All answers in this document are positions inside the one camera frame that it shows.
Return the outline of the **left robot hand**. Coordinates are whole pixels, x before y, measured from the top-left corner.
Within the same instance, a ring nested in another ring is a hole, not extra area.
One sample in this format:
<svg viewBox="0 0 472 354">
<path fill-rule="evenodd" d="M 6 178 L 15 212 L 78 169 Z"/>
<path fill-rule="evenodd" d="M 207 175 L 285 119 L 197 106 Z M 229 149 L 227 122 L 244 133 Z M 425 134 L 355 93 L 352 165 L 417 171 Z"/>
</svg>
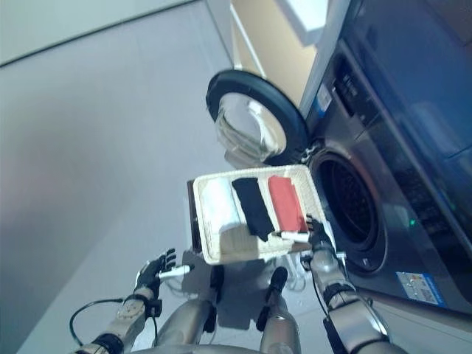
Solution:
<svg viewBox="0 0 472 354">
<path fill-rule="evenodd" d="M 194 268 L 193 264 L 178 265 L 176 263 L 176 250 L 174 248 L 168 249 L 155 260 L 145 263 L 136 275 L 134 290 L 146 288 L 152 291 L 154 298 L 158 298 L 160 285 L 163 281 L 183 277 Z"/>
</svg>

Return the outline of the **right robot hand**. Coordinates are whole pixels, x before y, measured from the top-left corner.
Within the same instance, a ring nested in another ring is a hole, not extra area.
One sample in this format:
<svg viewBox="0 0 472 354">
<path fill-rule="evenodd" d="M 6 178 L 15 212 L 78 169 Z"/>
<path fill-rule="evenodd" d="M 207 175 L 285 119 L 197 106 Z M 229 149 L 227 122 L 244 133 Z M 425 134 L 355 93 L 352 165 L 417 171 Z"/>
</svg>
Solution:
<svg viewBox="0 0 472 354">
<path fill-rule="evenodd" d="M 336 241 L 329 220 L 318 220 L 312 214 L 306 214 L 305 225 L 306 231 L 275 231 L 271 235 L 296 245 L 306 246 L 311 251 L 324 246 L 336 252 Z"/>
</svg>

